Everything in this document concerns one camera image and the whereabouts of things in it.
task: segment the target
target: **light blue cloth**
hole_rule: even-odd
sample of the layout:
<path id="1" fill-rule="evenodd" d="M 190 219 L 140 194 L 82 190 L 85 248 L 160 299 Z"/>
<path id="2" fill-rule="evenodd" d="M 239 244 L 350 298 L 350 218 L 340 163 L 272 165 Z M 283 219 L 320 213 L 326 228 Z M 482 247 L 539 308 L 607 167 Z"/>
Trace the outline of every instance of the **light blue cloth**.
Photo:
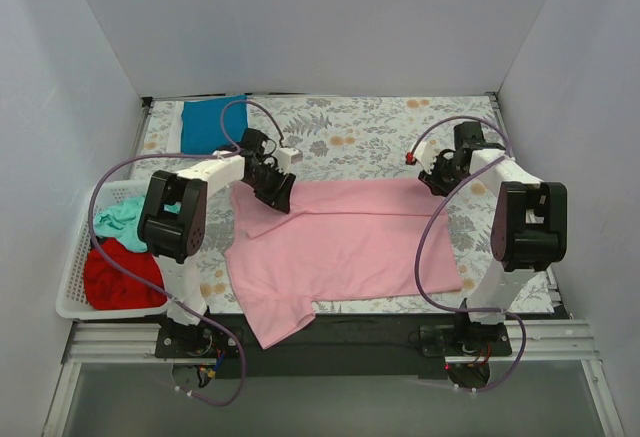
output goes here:
<path id="1" fill-rule="evenodd" d="M 146 252 L 147 244 L 138 238 L 138 222 L 142 215 L 144 196 L 132 197 L 112 205 L 93 218 L 98 237 L 112 237 L 131 252 Z M 178 213 L 180 204 L 165 205 L 164 210 Z"/>

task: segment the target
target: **pink shirt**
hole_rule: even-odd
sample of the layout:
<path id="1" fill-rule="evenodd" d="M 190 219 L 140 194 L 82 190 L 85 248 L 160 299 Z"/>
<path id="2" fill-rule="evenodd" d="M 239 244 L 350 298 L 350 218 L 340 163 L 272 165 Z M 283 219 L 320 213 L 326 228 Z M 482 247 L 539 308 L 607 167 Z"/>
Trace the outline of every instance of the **pink shirt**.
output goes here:
<path id="1" fill-rule="evenodd" d="M 288 215 L 242 183 L 231 200 L 231 284 L 266 349 L 315 318 L 313 301 L 417 294 L 416 248 L 442 198 L 417 179 L 395 179 L 296 183 Z M 446 214 L 433 226 L 421 265 L 427 292 L 462 288 Z"/>

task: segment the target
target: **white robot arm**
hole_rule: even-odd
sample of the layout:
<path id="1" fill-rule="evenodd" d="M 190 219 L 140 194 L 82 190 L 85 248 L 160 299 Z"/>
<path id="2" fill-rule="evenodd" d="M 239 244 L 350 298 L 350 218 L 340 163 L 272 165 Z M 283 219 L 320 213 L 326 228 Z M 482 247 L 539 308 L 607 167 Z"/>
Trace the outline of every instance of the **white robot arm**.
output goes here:
<path id="1" fill-rule="evenodd" d="M 478 178 L 498 197 L 491 230 L 495 258 L 475 292 L 463 303 L 467 308 L 509 309 L 518 293 L 537 273 L 566 252 L 567 194 L 560 183 L 542 182 L 505 155 L 499 144 L 490 144 L 477 122 L 454 128 L 455 150 L 440 154 L 422 142 L 407 163 L 424 168 L 419 179 L 434 195 L 448 195 L 469 175 L 504 160 Z M 484 326 L 504 322 L 495 312 L 470 312 L 469 320 Z"/>
<path id="2" fill-rule="evenodd" d="M 207 305 L 200 293 L 197 259 L 192 258 L 202 245 L 207 201 L 235 181 L 254 189 L 256 198 L 275 210 L 288 213 L 289 197 L 295 175 L 291 164 L 302 159 L 294 148 L 265 150 L 269 138 L 255 129 L 247 129 L 239 143 L 240 153 L 217 151 L 217 159 L 199 162 L 171 173 L 157 171 L 151 177 L 138 226 L 138 237 L 154 254 L 162 269 L 167 291 L 188 307 L 204 314 Z M 179 202 L 177 214 L 164 210 Z M 172 304 L 167 315 L 183 325 L 198 319 Z"/>

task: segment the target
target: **blue cloth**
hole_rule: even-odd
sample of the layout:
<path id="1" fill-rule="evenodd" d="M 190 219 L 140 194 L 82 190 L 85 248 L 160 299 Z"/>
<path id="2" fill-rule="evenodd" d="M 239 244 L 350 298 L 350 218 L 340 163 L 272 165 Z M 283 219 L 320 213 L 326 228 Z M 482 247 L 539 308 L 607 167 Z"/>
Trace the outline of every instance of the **blue cloth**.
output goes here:
<path id="1" fill-rule="evenodd" d="M 138 239 L 138 222 L 142 215 L 144 196 L 132 197 L 112 205 L 93 218 L 98 237 L 113 237 L 131 252 L 146 252 L 147 244 Z M 180 204 L 165 205 L 164 210 L 178 213 Z"/>
<path id="2" fill-rule="evenodd" d="M 223 97 L 202 102 L 185 102 L 182 111 L 180 152 L 183 154 L 212 154 L 229 141 L 222 134 L 220 113 L 225 105 L 244 100 L 246 95 Z M 236 104 L 227 109 L 224 126 L 233 140 L 239 142 L 247 129 L 247 105 Z"/>

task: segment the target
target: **red cloth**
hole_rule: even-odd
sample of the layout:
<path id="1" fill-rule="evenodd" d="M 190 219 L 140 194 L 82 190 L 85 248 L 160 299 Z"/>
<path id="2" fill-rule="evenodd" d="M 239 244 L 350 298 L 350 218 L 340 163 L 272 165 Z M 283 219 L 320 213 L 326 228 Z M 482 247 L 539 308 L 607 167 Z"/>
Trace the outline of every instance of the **red cloth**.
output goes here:
<path id="1" fill-rule="evenodd" d="M 107 239 L 102 249 L 125 269 L 164 289 L 162 273 L 150 252 L 129 252 L 116 239 Z M 84 266 L 84 291 L 97 310 L 160 307 L 167 298 L 109 265 L 92 249 Z"/>

